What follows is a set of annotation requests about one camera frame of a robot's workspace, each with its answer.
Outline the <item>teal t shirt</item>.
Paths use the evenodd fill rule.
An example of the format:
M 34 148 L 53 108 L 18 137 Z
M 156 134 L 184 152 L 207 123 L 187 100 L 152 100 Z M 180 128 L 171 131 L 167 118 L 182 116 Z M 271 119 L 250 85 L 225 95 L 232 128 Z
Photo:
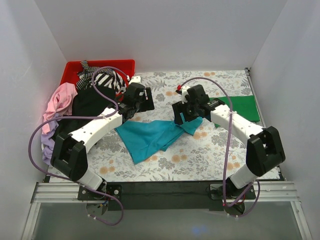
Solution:
M 165 120 L 148 123 L 127 121 L 115 131 L 123 141 L 133 163 L 139 164 L 158 151 L 165 152 L 184 133 L 193 136 L 202 122 L 201 117 L 186 121 L 182 125 Z

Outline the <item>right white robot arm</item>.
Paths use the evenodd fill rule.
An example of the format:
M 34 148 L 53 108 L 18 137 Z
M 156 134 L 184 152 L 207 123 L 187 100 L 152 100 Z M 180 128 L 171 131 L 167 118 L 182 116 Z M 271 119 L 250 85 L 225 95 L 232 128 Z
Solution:
M 246 148 L 245 164 L 222 181 L 222 195 L 237 199 L 257 178 L 286 159 L 279 131 L 245 119 L 219 98 L 210 99 L 202 85 L 178 86 L 181 100 L 172 105 L 174 122 L 182 125 L 198 117 L 225 128 Z

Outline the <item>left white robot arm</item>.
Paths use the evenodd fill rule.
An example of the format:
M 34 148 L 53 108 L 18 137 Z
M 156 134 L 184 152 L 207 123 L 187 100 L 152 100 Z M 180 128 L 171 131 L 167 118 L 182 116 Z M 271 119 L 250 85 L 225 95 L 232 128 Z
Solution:
M 87 154 L 107 133 L 133 118 L 135 113 L 154 110 L 150 87 L 139 82 L 128 85 L 122 101 L 103 99 L 103 107 L 91 116 L 83 116 L 87 123 L 55 138 L 51 165 L 70 181 L 89 188 L 95 200 L 106 196 L 104 179 L 89 167 Z

